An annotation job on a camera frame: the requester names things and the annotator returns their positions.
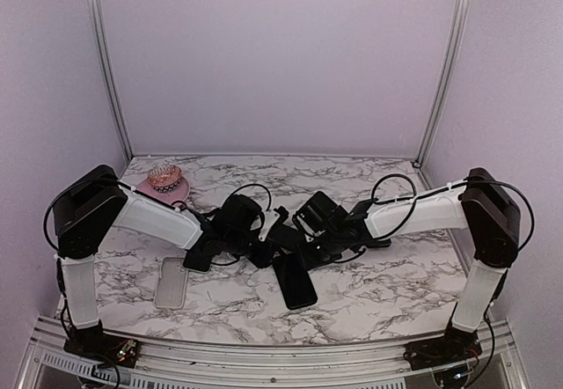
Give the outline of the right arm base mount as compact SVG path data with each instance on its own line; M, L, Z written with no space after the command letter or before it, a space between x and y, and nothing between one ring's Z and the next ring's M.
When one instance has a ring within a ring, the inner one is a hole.
M403 358L412 371L478 358L482 348L477 328L463 330L450 319L442 336L408 342Z

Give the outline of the black phone case camera cutouts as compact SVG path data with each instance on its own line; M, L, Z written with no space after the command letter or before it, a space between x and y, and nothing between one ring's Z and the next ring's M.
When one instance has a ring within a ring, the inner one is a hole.
M389 239L372 239L365 243L365 246L368 249L379 249L379 248L386 248L391 245L391 241Z

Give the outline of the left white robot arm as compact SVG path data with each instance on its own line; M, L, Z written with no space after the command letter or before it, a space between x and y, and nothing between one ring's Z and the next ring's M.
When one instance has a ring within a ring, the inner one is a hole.
M110 352L111 339L98 329L95 262L112 248L111 234L144 235L185 252L184 268L206 273L220 253L260 256L281 215L238 191L209 213L175 207L121 181L109 165L98 165L51 201L44 216L54 226L61 293L76 342L93 358Z

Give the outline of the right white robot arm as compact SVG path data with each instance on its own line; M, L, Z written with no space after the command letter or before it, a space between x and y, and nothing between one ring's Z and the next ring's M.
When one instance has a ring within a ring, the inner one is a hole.
M526 195L495 179L482 167L461 180L410 194L381 199L375 194L344 209L318 191L292 216L297 229L322 249L358 250L405 235L446 231L464 260L466 281L450 316L452 328L435 352L453 361L470 346L469 333L480 325L499 296L509 269L530 243L536 227Z

